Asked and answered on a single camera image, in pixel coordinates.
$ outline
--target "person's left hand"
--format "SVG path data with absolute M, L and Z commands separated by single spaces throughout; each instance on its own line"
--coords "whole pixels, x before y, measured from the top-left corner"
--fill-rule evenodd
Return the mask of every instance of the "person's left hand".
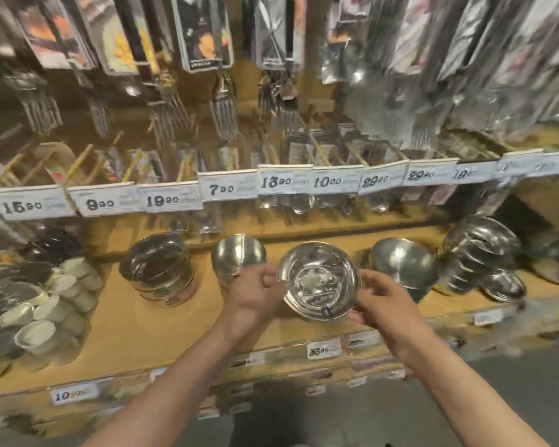
M 230 289 L 218 322 L 226 335 L 240 342 L 269 321 L 286 293 L 284 282 L 275 278 L 275 266 L 258 263 L 241 270 Z

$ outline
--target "hand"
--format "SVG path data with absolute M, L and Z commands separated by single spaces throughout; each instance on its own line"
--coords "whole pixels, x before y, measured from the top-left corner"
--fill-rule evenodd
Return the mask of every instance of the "hand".
M 350 320 L 378 329 L 389 351 L 410 365 L 410 349 L 419 339 L 436 337 L 406 289 L 389 276 L 360 270 L 364 287 L 356 295 L 360 312 Z
M 269 321 L 286 293 L 284 282 L 277 282 L 275 266 L 258 263 L 242 269 L 230 289 L 219 316 L 227 335 L 240 342 Z

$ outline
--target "forearm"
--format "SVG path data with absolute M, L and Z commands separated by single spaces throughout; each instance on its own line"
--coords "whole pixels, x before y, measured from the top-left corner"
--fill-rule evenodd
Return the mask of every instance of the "forearm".
M 548 444 L 436 335 L 410 342 L 407 363 L 466 447 Z
M 223 321 L 188 349 L 83 447 L 169 447 L 197 411 L 237 344 Z

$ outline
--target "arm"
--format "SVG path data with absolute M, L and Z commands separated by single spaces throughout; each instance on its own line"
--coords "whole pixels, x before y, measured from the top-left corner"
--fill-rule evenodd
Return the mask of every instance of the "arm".
M 432 331 L 405 289 L 390 277 L 361 270 L 357 294 L 363 313 L 390 351 L 425 385 L 466 447 L 547 447 L 499 394 Z
M 273 266 L 244 269 L 211 329 L 82 447 L 172 446 L 236 348 L 273 316 L 284 294 Z

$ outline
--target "gray floor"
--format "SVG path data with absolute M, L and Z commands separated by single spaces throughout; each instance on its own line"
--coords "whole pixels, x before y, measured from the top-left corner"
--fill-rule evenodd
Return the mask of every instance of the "gray floor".
M 472 366 L 552 446 L 559 446 L 559 346 Z M 83 436 L 43 440 L 0 431 L 0 447 L 74 447 Z M 420 383 L 380 380 L 315 397 L 257 404 L 234 418 L 192 422 L 182 447 L 458 447 Z

